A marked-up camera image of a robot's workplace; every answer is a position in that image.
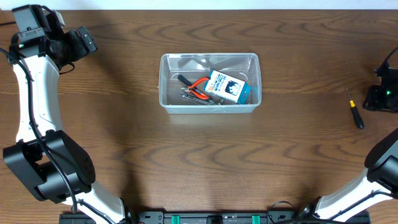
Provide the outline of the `silver offset wrench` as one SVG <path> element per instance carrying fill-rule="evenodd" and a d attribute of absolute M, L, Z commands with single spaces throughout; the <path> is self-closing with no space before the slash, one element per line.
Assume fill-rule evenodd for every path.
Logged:
<path fill-rule="evenodd" d="M 188 100 L 194 101 L 196 103 L 199 103 L 201 105 L 216 105 L 216 103 L 212 103 L 210 101 L 206 101 L 206 100 L 201 100 L 199 98 L 196 98 L 194 96 L 189 95 L 188 93 L 185 92 L 181 92 L 181 96 L 182 98 L 186 98 Z"/>

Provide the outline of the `red black pliers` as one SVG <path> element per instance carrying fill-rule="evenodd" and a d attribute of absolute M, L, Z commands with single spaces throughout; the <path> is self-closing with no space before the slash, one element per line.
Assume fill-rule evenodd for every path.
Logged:
<path fill-rule="evenodd" d="M 202 92 L 197 86 L 203 82 L 207 82 L 210 79 L 208 77 L 202 77 L 199 78 L 195 83 L 192 83 L 190 81 L 188 81 L 184 76 L 179 75 L 178 79 L 184 84 L 186 85 L 186 87 L 182 87 L 182 91 L 185 93 L 191 93 L 193 94 L 195 97 L 201 99 L 201 100 L 206 100 L 209 101 L 210 97 L 208 95 L 206 95 L 204 92 Z"/>

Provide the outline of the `clear plastic container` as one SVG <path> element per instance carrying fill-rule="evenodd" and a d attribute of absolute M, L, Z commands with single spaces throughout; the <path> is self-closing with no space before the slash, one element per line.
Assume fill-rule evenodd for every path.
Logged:
<path fill-rule="evenodd" d="M 165 54 L 159 102 L 169 114 L 251 113 L 261 104 L 254 53 Z"/>

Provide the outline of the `blue white screwdriver box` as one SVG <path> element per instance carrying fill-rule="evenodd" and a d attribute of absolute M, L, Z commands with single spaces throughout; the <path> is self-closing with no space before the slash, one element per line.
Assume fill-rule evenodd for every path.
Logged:
<path fill-rule="evenodd" d="M 245 81 L 212 70 L 210 73 L 210 80 L 206 82 L 204 90 L 211 95 L 215 95 L 235 104 L 245 105 L 251 87 Z"/>

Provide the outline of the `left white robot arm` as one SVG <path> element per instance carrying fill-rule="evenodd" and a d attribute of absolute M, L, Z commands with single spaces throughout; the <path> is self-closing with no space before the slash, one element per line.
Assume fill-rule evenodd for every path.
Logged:
<path fill-rule="evenodd" d="M 39 201 L 69 205 L 95 223 L 131 223 L 123 200 L 97 180 L 88 153 L 63 129 L 58 79 L 63 67 L 97 50 L 86 27 L 64 31 L 62 15 L 41 5 L 12 10 L 18 32 L 5 55 L 19 85 L 16 143 L 3 150 L 8 168 Z"/>

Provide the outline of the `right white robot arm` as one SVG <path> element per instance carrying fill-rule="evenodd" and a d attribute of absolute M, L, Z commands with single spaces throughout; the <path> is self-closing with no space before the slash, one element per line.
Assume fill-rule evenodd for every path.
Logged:
<path fill-rule="evenodd" d="M 374 71 L 379 85 L 367 91 L 362 107 L 368 111 L 397 113 L 397 69 L 389 59 L 394 48 Z M 331 222 L 345 222 L 359 212 L 385 200 L 397 199 L 397 130 L 379 141 L 369 152 L 364 170 L 338 191 L 308 205 L 301 216 Z"/>

